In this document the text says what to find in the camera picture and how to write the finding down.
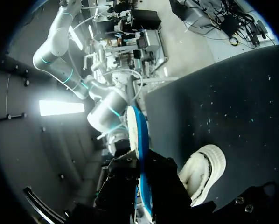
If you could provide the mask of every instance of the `wall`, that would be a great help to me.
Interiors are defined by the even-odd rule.
[[[60,7],[59,2],[59,0],[49,0],[34,14],[33,17],[27,19],[25,23],[26,25],[18,30],[12,40],[8,49],[10,57],[33,67],[34,53],[47,39],[49,28]],[[75,27],[79,21],[83,20],[82,15],[79,14],[74,18],[72,26]],[[79,30],[76,31],[76,34],[84,45],[86,38],[83,37]],[[71,54],[75,59],[76,66],[81,69],[84,65],[83,52],[79,50],[73,41],[69,42],[69,47]],[[62,59],[71,64],[67,53],[62,56]]]
[[[7,77],[7,73],[0,72],[0,117],[6,115]],[[86,164],[100,158],[100,152],[94,150],[91,140],[93,129],[86,120],[93,105],[84,101],[85,113],[41,117],[41,99],[81,101],[72,92],[57,88],[54,79],[31,77],[30,82],[30,86],[25,87],[21,77],[10,77],[7,112],[11,115],[25,112],[28,117],[0,122],[0,163],[14,193],[26,208],[33,211],[23,197],[22,189],[31,186],[49,207],[61,214],[78,188],[70,184],[66,175],[64,180],[58,177],[64,170],[56,149],[68,149],[70,162],[74,163],[80,178]]]

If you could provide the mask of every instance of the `screw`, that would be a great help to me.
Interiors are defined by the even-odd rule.
[[[29,86],[29,80],[26,80],[24,86]]]
[[[254,209],[253,205],[248,204],[248,205],[245,207],[245,212],[252,213],[253,209]]]
[[[243,204],[243,203],[244,203],[244,198],[238,197],[238,198],[235,199],[235,202],[236,202],[237,204]]]
[[[126,177],[126,180],[128,180],[128,181],[130,181],[130,180],[132,180],[133,179],[133,176],[127,176]]]
[[[114,178],[114,176],[115,176],[114,174],[108,174],[108,178],[109,178],[109,179]]]
[[[61,178],[62,180],[65,178],[63,174],[59,174],[58,177]]]

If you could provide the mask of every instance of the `electronic device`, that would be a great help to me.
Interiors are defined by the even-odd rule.
[[[232,37],[241,26],[241,22],[232,15],[225,15],[224,21],[219,28],[228,36]]]

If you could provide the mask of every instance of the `gray surface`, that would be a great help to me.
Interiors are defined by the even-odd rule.
[[[7,73],[0,72],[0,117],[6,115],[6,87]],[[11,76],[8,113],[26,112],[28,117],[0,122],[0,163],[14,193],[29,211],[32,207],[22,194],[26,186],[31,186],[49,207],[62,214],[65,205],[73,201],[73,192],[83,186],[82,174],[86,164],[98,161],[101,154],[94,150],[86,113],[41,117],[40,99],[80,102],[71,92],[58,90],[54,80],[31,79],[30,86],[24,87],[22,78]],[[64,149],[67,150],[67,161],[60,160]],[[72,187],[68,175],[63,181],[58,178],[58,174],[65,172],[60,162],[77,170],[80,186]],[[95,195],[95,187],[91,189],[91,195]]]
[[[154,151],[172,157],[179,171],[207,144],[224,152],[226,170],[207,197],[218,208],[250,186],[279,184],[279,46],[161,87],[147,95],[146,111]]]

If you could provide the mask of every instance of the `white cable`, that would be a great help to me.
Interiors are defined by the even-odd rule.
[[[120,72],[120,71],[133,72],[135,75],[139,76],[139,78],[140,78],[141,83],[140,83],[139,91],[135,94],[134,98],[130,101],[129,104],[131,104],[131,103],[132,103],[133,101],[135,101],[136,98],[139,96],[139,94],[140,94],[140,92],[142,91],[143,86],[144,86],[143,76],[142,76],[139,72],[137,72],[137,71],[135,71],[135,70],[132,70],[132,69],[118,69],[118,70],[109,71],[109,72],[107,72],[107,73],[105,73],[105,74],[102,74],[102,75],[100,75],[100,76],[107,76],[107,75],[112,74],[112,73],[114,73],[114,72]]]
[[[79,23],[76,27],[74,27],[72,31],[74,31],[75,29],[77,29],[78,27],[80,27],[81,25],[83,25],[84,23],[86,23],[87,21],[92,20],[94,17],[99,16],[99,15],[101,15],[102,13],[105,13],[107,10],[102,11],[102,12],[98,13],[97,15],[94,15],[94,16],[92,16],[92,17],[90,17],[90,18],[88,18],[88,19],[82,21],[82,22]]]
[[[102,7],[107,7],[107,6],[81,7],[81,9],[102,8]]]
[[[72,63],[72,66],[73,66],[75,72],[76,72],[76,73],[78,74],[78,76],[80,77],[80,74],[79,74],[79,72],[78,72],[78,70],[77,70],[77,67],[76,67],[76,65],[75,65],[75,62],[74,62],[73,57],[72,57],[71,52],[70,52],[70,46],[68,47],[68,55],[69,55],[69,59],[71,60],[71,63]]]

